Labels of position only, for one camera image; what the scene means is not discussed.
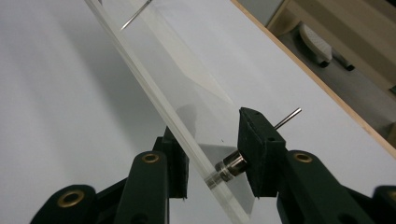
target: screw hole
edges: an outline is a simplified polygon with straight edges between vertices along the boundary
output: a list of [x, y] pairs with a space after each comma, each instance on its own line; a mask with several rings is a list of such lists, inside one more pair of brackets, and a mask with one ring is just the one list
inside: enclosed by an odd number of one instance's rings
[[82, 201], [84, 192], [80, 189], [69, 190], [58, 199], [58, 206], [71, 207]]
[[159, 159], [160, 159], [160, 157], [155, 154], [147, 154], [142, 158], [142, 160], [146, 163], [153, 163], [153, 162], [158, 161]]
[[296, 159], [297, 161], [306, 162], [306, 163], [309, 163], [312, 161], [312, 158], [304, 153], [295, 153], [294, 159]]
[[396, 190], [392, 190], [388, 192], [389, 197], [396, 202]]

